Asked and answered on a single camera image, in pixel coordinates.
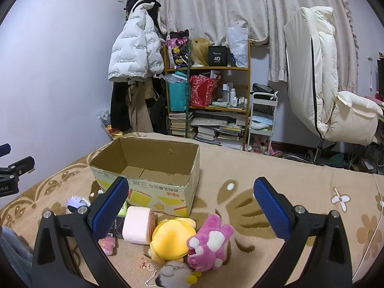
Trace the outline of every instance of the floral curtain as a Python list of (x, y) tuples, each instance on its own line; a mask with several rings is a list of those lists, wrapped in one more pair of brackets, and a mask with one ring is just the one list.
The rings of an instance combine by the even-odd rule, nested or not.
[(268, 43), (265, 0), (160, 0), (168, 33), (189, 29), (190, 38), (226, 44), (228, 27), (249, 28), (256, 44)]
[(268, 80), (287, 81), (283, 26), (299, 7), (331, 6), (336, 22), (337, 72), (339, 90), (357, 91), (358, 56), (348, 0), (266, 0), (268, 9), (270, 70)]

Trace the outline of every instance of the beige bedspread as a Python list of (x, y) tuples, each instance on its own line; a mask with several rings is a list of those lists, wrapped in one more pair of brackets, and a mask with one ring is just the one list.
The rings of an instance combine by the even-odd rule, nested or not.
[[(147, 137), (196, 142), (156, 133), (132, 133), (127, 137)], [(293, 204), (301, 204), (310, 212), (328, 213), (337, 209), (346, 228), (351, 251), (354, 281), (372, 265), (383, 247), (381, 230), (384, 177), (320, 167), (261, 156), (215, 145), (200, 145), (200, 180), (191, 218), (201, 226), (209, 213), (217, 213), (224, 223), (235, 228), (226, 247), (224, 265), (205, 272), (194, 285), (199, 287), (252, 287), (283, 245), (276, 238), (266, 217), (252, 197), (255, 179), (264, 176), (277, 192)], [(72, 195), (89, 197), (98, 186), (88, 166), (97, 152), (85, 156), (48, 179), (27, 190), (0, 210), (3, 225), (13, 228), (33, 247), (41, 215), (47, 209), (56, 214), (65, 212), (64, 203)], [(299, 277), (310, 253), (309, 239), (301, 260), (290, 281)], [(93, 280), (78, 247), (72, 248), (84, 276)], [(136, 256), (147, 252), (148, 246), (123, 240), (110, 259), (116, 269), (133, 287), (144, 287), (147, 277), (134, 268)]]

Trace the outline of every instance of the stacked books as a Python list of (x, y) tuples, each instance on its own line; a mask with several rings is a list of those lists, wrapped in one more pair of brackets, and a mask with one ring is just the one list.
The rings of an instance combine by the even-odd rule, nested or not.
[(221, 146), (225, 144), (241, 145), (244, 138), (240, 137), (241, 126), (235, 124), (227, 124), (219, 127), (219, 134), (215, 138), (214, 142), (219, 143)]
[[(186, 113), (185, 112), (171, 112), (169, 114), (170, 129), (172, 135), (185, 136), (186, 134)], [(191, 126), (193, 114), (188, 113), (188, 137), (193, 138), (196, 135), (196, 128)]]
[(216, 134), (217, 132), (213, 128), (198, 127), (196, 140), (204, 143), (216, 144), (214, 142)]

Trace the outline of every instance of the chair base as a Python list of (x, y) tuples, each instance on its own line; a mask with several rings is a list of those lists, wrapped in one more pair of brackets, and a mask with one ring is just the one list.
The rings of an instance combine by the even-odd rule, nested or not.
[(323, 148), (323, 144), (324, 144), (324, 140), (321, 139), (319, 145), (316, 148), (315, 154), (313, 154), (313, 152), (311, 150), (309, 150), (308, 151), (309, 158), (303, 158), (303, 157), (300, 157), (300, 156), (297, 156), (294, 154), (286, 154), (286, 155), (283, 155), (283, 159), (288, 159), (288, 160), (293, 160), (293, 161), (298, 161), (298, 162), (303, 162), (303, 163), (310, 163), (313, 165), (331, 165), (329, 163), (320, 163), (319, 160), (320, 160), (322, 152), (324, 150), (328, 151), (328, 150), (333, 149), (336, 145), (336, 142), (335, 142), (335, 144), (333, 144), (333, 145), (331, 145), (325, 149)]

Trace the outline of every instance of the yellow plush toy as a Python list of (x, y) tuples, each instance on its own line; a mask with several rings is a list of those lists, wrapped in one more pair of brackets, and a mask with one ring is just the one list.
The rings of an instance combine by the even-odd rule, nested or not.
[(189, 218), (175, 218), (159, 222), (152, 234), (152, 260), (164, 265), (166, 260), (182, 260), (187, 255), (187, 239), (196, 235), (196, 222)]

